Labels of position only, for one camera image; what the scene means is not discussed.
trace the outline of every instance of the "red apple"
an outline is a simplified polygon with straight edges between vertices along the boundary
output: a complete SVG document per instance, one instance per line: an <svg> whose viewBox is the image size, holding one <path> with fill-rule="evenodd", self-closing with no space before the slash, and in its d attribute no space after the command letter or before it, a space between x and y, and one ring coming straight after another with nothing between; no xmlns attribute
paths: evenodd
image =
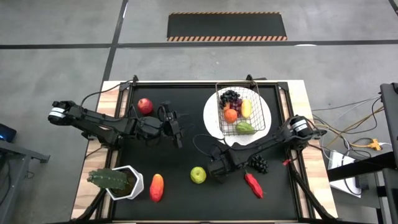
<svg viewBox="0 0 398 224"><path fill-rule="evenodd" d="M147 98L143 98L143 99L139 100L137 106L138 106L138 110L143 115L150 114L150 112L152 112L152 110L154 109L152 102L150 100L148 100Z"/></svg>

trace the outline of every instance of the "black floor mat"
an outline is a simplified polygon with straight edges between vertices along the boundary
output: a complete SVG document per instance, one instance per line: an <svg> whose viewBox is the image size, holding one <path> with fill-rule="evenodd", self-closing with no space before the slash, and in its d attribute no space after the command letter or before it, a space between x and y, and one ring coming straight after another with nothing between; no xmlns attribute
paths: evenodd
<svg viewBox="0 0 398 224"><path fill-rule="evenodd" d="M167 41L287 40L279 12L175 12Z"/></svg>

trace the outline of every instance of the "red pepper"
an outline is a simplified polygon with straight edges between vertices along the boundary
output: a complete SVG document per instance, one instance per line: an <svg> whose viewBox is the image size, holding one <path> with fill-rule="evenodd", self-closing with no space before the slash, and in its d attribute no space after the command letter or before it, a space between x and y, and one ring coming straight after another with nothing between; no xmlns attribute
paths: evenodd
<svg viewBox="0 0 398 224"><path fill-rule="evenodd" d="M244 179L249 184L249 186L253 190L254 194L258 198L262 198L262 189L261 189L261 186L259 185L259 182L257 182L256 178L254 178L254 176L252 174L249 174L246 172L246 174L244 175Z"/></svg>

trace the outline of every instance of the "wooden table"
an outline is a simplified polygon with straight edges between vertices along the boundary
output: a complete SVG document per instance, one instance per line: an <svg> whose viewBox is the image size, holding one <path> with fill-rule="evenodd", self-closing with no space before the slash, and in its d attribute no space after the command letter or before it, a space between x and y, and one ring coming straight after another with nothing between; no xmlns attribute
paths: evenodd
<svg viewBox="0 0 398 224"><path fill-rule="evenodd" d="M107 90L122 81L108 81L104 82L102 90ZM178 81L178 82L195 82L195 81ZM292 102L293 112L294 114L298 114L301 116L305 116L308 119L312 119L311 107L308 101L307 91L305 89L303 80L268 80L268 81L257 81L257 82L287 82L289 84L289 93L290 100ZM118 90L119 88L115 88L106 93L102 93L99 97L98 109L97 112L104 113L109 116L114 116L116 101L118 98ZM285 117L288 118L289 114L287 111L287 103L284 91L280 91L282 104L284 107ZM123 98L121 111L124 111L124 107L126 105L126 98ZM312 140L310 144L319 146L318 141ZM92 141L88 144L87 154L94 151L95 149L100 147L100 143L98 141ZM92 154L88 157L82 168L80 182L78 186L78 190L76 193L75 204L73 206L71 218L79 217L87 208L87 206L91 203L91 201L95 198L96 194L99 192L99 188L92 183L88 183L86 181L88 177L88 173L91 170L96 170L99 168L103 168L106 159L106 151L107 149L101 149L98 152ZM305 163L305 171L307 172L307 178L309 182L309 186L313 194L319 200L319 202L324 206L324 208L334 217L337 217L336 207L333 200L333 195L330 190L329 180L326 173L325 164L323 163L322 152L313 147L307 147L303 151L303 159ZM304 217L308 217L307 210L307 201L305 199L304 193L301 191L299 187L300 201L302 204L302 210ZM103 207L103 218L106 218L108 214L108 201L110 197L106 195L105 204Z"/></svg>

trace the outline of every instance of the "metal wire basket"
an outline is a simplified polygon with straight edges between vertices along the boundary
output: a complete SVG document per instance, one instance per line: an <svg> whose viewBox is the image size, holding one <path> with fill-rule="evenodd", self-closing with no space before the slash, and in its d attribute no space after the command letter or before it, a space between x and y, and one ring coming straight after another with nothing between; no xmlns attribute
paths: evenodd
<svg viewBox="0 0 398 224"><path fill-rule="evenodd" d="M228 90L237 92L242 100L248 99L251 101L252 113L249 118L243 118L238 116L234 123L227 123L224 118L224 110L219 106L221 101L221 95ZM241 122L247 122L254 128L254 132L262 131L266 128L266 122L264 119L264 112L261 105L261 96L259 94L259 87L254 81L243 81L243 82L219 82L216 83L216 95L217 95L217 108L218 108L218 121L220 130L224 135L240 135L236 130L236 125Z"/></svg>

